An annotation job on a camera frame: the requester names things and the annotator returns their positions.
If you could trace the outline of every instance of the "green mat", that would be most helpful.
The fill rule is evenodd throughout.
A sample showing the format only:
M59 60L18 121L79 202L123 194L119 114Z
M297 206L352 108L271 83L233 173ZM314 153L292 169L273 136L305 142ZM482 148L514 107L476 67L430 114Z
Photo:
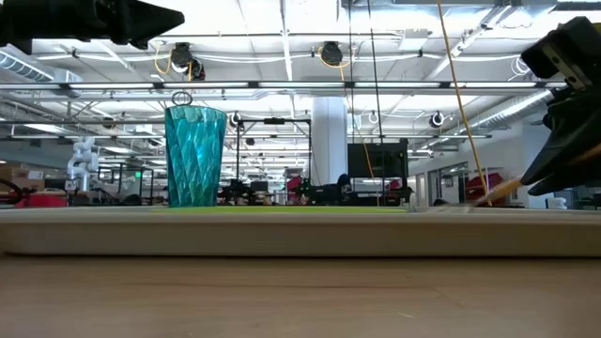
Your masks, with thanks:
M170 207L153 210L168 213L404 213L404 209L385 207Z

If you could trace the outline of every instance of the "fluorescent light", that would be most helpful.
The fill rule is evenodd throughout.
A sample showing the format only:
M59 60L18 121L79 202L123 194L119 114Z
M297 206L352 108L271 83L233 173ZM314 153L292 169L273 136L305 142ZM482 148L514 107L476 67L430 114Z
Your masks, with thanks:
M148 83L132 83L132 84L70 84L72 89L151 89L154 88L154 84Z
M468 135L445 135L444 138L446 139L468 139L469 136ZM471 138L490 138L490 135L472 135Z
M55 135L15 135L10 136L10 138L17 140L54 140L59 137Z
M261 82L261 88L342 88L343 82Z
M434 135L415 135L415 134L391 134L391 133L385 133L384 137L386 138L408 138L408 139L431 139L434 138ZM368 136L363 136L363 138L379 138L378 134L371 134Z
M431 154L432 150L423 150L423 149L419 149L419 150L408 150L407 153L412 154L412 153L422 153L422 154Z
M373 82L357 82L355 83L355 87L357 88L375 88L376 83ZM378 87L380 88L438 88L440 87L440 83L435 82L378 82Z
M155 78L155 79L159 79L159 81L161 81L161 82L165 82L165 79L163 79L161 77L161 75L159 75L159 74L150 74L150 77Z
M534 82L473 82L473 83L457 83L459 87L465 88L531 88L536 85Z
M71 139L71 140L77 140L78 138L82 137L82 136L78 136L78 135L66 135L66 136L62 136L66 139ZM112 138L112 136L110 135L93 135L92 137L94 137L95 139L110 139Z
M562 88L567 86L567 83L547 83L546 88Z
M227 140L232 140L232 139L236 140L236 138L237 138L236 135L225 135L225 139L227 139ZM266 138L266 139L267 138L297 139L297 138L299 138L299 139L302 139L302 138L307 138L307 136L301 135L301 134L295 135L295 134L277 134L277 133L274 133L274 134L248 134L247 133L247 134L243 135L241 138L244 138L244 139L246 139L246 138L257 138L257 139L262 139L262 138Z
M53 90L60 89L58 84L0 84L0 90Z
M246 88L248 83L224 82L224 83L205 83L205 82L188 82L188 83L165 83L165 88Z
M118 135L118 139L164 139L161 135Z
M134 152L131 149L122 148L122 147L118 147L118 146L105 146L104 149L118 153L118 154L130 154L130 153Z
M27 124L25 125L27 128L32 128L38 131L47 131L47 132L55 132L55 133L59 133L59 132L65 132L64 129L62 128L58 128L56 126L53 125L45 125L45 124Z
M279 153L309 153L309 149L241 149L240 154L259 153L264 154L279 154Z

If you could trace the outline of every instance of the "white humanoid robot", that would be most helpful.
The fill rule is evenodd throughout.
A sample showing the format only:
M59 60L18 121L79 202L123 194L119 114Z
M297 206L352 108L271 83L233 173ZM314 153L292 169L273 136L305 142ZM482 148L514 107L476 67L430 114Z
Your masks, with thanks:
M67 175L69 180L66 183L65 190L73 191L79 188L82 192L89 191L90 173L98 172L99 159L98 154L92 152L92 146L95 143L94 137L79 137L73 145L73 156L67 164Z

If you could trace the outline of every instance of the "computer monitor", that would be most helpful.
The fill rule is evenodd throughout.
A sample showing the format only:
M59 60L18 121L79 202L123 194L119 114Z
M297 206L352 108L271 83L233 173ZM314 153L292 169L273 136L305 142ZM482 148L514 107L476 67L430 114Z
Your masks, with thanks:
M251 189L255 192L267 192L270 189L270 183L268 181L252 181Z
M353 178L406 177L408 174L408 141L390 144L349 144L348 175Z

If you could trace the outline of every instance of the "cardboard box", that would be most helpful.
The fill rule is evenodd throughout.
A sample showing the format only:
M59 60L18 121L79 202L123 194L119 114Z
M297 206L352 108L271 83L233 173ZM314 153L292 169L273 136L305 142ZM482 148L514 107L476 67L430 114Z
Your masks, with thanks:
M19 188L35 189L39 192L43 191L45 188L43 177L43 172L40 172L39 170L32 172L21 168L0 169L0 178L14 183ZM9 187L4 184L0 184L0 192L8 192L9 190Z

